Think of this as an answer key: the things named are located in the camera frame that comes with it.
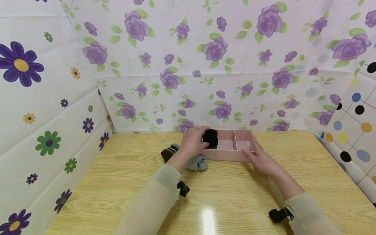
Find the sleeve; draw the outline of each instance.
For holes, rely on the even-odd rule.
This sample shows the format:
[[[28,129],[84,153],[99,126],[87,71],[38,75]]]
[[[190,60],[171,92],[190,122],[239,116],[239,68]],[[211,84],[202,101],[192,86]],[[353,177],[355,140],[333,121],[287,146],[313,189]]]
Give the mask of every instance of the sleeve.
[[[342,232],[308,194],[302,193],[285,201],[293,214],[290,226],[294,235],[341,235]]]
[[[178,200],[182,175],[163,165],[133,199],[114,235],[154,235]]]

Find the yellow flower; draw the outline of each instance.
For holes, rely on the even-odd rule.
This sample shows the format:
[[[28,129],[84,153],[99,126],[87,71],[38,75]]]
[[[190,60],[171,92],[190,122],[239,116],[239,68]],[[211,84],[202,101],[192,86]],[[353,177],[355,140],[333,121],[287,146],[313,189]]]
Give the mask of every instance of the yellow flower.
[[[34,114],[27,113],[26,115],[24,115],[24,118],[22,120],[26,124],[32,124],[33,122],[35,122],[35,116],[34,116]]]
[[[76,68],[76,67],[72,67],[71,68],[71,74],[73,75],[73,78],[75,78],[75,79],[80,79],[81,77],[80,77],[80,72],[78,72],[78,68]]]

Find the light wood tabletop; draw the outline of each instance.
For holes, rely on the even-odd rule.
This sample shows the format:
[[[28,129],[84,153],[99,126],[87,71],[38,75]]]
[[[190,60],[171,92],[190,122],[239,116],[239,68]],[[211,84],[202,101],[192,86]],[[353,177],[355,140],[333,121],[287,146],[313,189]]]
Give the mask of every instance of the light wood tabletop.
[[[323,208],[344,234],[375,234],[376,209],[308,131],[255,132],[259,143]],[[160,152],[181,133],[110,137],[46,235],[112,235],[132,199],[163,164]],[[190,187],[159,234],[293,234],[273,224],[275,185],[252,164],[208,161],[204,172],[185,170]]]

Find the purple rose print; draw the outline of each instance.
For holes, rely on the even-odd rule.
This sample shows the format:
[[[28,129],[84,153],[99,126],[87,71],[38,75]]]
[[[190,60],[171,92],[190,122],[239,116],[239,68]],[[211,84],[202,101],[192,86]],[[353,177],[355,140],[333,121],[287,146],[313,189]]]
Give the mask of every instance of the purple rose print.
[[[223,91],[217,91],[215,93],[219,98],[224,99],[224,92]]]
[[[277,111],[277,115],[278,115],[279,117],[285,117],[285,114],[286,114],[286,112],[283,111],[283,110],[278,110],[278,111]]]
[[[268,49],[265,52],[262,52],[260,54],[259,60],[262,61],[263,63],[268,62],[268,61],[270,61],[271,55],[273,55],[273,53],[271,53],[270,50]]]
[[[321,17],[320,19],[316,20],[312,24],[312,30],[311,34],[319,34],[328,25],[328,21],[324,18]]]
[[[286,131],[290,127],[290,123],[287,121],[280,121],[277,125],[271,127],[271,131]]]
[[[172,63],[173,60],[174,60],[174,55],[173,54],[168,54],[165,57],[165,64],[169,65],[169,64]]]
[[[95,26],[90,23],[90,22],[85,22],[83,24],[85,26],[85,28],[89,31],[89,33],[93,36],[97,36],[97,28],[95,28]]]
[[[82,51],[91,64],[106,63],[107,49],[99,42],[92,42],[89,47],[85,47]]]
[[[119,110],[120,115],[124,116],[126,119],[136,116],[136,109],[133,105],[124,103],[123,107]]]
[[[217,116],[218,119],[226,118],[231,114],[231,110],[232,108],[230,104],[222,102],[214,109],[214,115]]]
[[[285,57],[285,63],[287,62],[290,62],[292,61],[296,56],[298,55],[298,53],[296,51],[293,51],[293,52],[289,52]]]
[[[185,23],[180,23],[180,25],[176,27],[176,32],[177,32],[178,38],[187,38],[188,32],[189,32],[189,26],[186,25]]]
[[[365,33],[355,35],[351,39],[342,39],[332,48],[334,52],[333,59],[343,61],[356,59],[359,55],[363,54],[369,46],[371,46],[371,41]]]
[[[144,37],[149,36],[149,28],[147,24],[141,20],[141,16],[137,11],[126,13],[124,23],[131,37],[142,42]]]
[[[176,89],[177,85],[180,85],[180,79],[178,76],[174,75],[171,70],[166,69],[161,72],[162,84],[169,89]]]
[[[177,128],[179,131],[185,132],[185,129],[193,128],[193,121],[185,119]]]
[[[204,54],[206,55],[207,61],[218,61],[222,59],[223,55],[226,53],[226,48],[228,44],[224,41],[222,37],[217,37],[214,42],[209,42],[204,47]]]
[[[327,112],[320,112],[316,118],[320,120],[321,125],[326,126],[332,118],[334,111],[334,109],[329,109]]]
[[[282,26],[282,18],[278,13],[279,7],[276,4],[265,7],[261,10],[256,26],[261,35],[270,38],[273,33],[279,31]]]
[[[376,25],[376,10],[367,13],[365,16],[365,24],[370,28]]]
[[[147,88],[145,86],[139,85],[138,87],[136,87],[136,91],[139,96],[144,96],[146,95]]]
[[[222,16],[218,17],[217,18],[217,25],[218,25],[218,29],[221,30],[222,32],[224,32],[225,29],[226,29],[226,25],[227,25],[225,18],[223,18]]]
[[[294,76],[288,72],[288,69],[283,67],[282,69],[274,72],[272,77],[273,86],[276,88],[285,89],[288,84],[293,82]]]
[[[329,96],[329,98],[332,100],[332,103],[335,104],[335,105],[339,105],[340,102],[341,102],[341,98],[339,95],[336,95],[336,94],[331,94]]]

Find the green flower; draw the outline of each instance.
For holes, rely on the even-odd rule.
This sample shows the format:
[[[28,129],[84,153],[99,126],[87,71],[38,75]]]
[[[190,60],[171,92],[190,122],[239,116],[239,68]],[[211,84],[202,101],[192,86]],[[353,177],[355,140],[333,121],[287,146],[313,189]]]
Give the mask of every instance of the green flower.
[[[52,42],[52,41],[53,41],[53,38],[52,38],[51,34],[49,34],[48,32],[44,32],[44,37],[45,37],[46,40],[49,41],[49,42]]]
[[[58,132],[54,131],[52,134],[48,130],[44,133],[44,136],[39,136],[37,138],[37,141],[40,143],[37,146],[35,146],[35,150],[39,151],[41,150],[41,156],[46,155],[52,155],[54,152],[54,149],[60,148],[60,144],[58,142],[61,141],[61,137],[57,137]]]
[[[76,168],[76,164],[77,164],[77,161],[76,161],[75,158],[69,159],[69,161],[65,164],[65,168],[64,168],[64,170],[67,172],[67,174],[69,172],[73,172],[73,169]]]

